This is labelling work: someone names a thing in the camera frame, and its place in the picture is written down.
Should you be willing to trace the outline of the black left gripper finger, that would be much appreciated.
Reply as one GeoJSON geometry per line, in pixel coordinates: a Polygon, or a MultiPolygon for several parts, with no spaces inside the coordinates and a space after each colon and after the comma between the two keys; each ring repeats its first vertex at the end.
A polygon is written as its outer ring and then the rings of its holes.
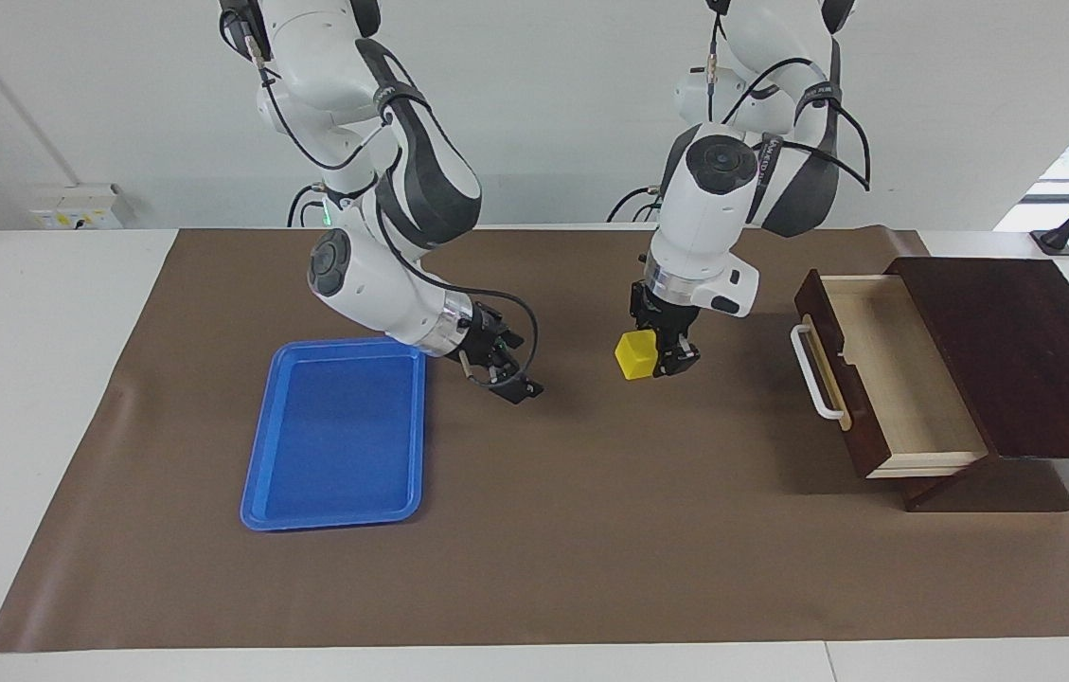
{"type": "Polygon", "coordinates": [[[686,334],[655,332],[659,361],[654,377],[668,377],[688,370],[702,358],[702,353],[686,334]]]}

